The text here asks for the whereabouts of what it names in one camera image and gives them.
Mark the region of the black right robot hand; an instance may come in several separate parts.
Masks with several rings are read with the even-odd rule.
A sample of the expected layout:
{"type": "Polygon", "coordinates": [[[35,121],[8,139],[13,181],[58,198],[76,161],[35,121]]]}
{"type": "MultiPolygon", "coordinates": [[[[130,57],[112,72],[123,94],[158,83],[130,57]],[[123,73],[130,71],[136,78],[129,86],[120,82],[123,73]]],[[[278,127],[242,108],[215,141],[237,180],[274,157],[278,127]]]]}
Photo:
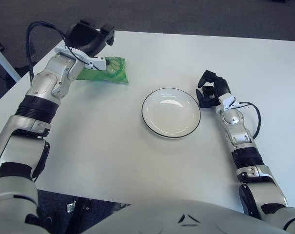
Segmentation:
{"type": "Polygon", "coordinates": [[[220,105],[219,97],[231,93],[228,83],[216,73],[206,70],[200,78],[196,95],[200,108],[210,108],[220,105]]]}

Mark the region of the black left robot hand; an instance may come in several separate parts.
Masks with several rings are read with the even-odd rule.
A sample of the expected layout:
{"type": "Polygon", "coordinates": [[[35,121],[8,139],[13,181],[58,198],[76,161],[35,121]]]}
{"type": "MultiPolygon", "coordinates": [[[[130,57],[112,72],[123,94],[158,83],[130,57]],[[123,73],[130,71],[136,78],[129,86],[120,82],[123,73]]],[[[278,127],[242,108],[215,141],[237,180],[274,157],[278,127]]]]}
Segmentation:
{"type": "Polygon", "coordinates": [[[81,19],[71,25],[65,33],[65,45],[78,49],[89,57],[94,57],[103,50],[106,45],[112,46],[115,38],[115,27],[104,24],[97,28],[93,19],[81,19]]]}

